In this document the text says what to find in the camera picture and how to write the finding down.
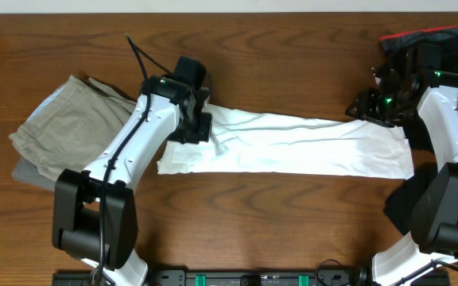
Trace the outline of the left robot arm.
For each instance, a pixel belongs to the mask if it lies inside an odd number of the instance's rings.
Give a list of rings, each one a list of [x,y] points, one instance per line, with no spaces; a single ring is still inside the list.
[[[152,76],[130,119],[82,171],[65,169],[55,184],[52,244],[92,267],[84,276],[63,275],[55,285],[142,285],[148,265],[134,249],[138,219],[134,193],[166,140],[207,141],[212,115],[203,108],[212,93],[202,79]]]

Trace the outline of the white printed t-shirt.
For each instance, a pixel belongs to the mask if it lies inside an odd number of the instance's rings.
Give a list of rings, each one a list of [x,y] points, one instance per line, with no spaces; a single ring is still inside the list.
[[[402,128],[257,114],[209,104],[207,142],[170,141],[157,162],[161,175],[198,172],[277,172],[405,180],[413,158]]]

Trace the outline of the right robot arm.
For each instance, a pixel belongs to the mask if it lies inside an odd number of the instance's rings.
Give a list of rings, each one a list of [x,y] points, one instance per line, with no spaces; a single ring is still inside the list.
[[[383,127],[419,120],[432,144],[437,174],[413,208],[408,233],[375,254],[355,284],[425,283],[440,266],[458,272],[458,74],[422,64],[405,75],[383,65],[373,75],[377,86],[362,92],[347,114]]]

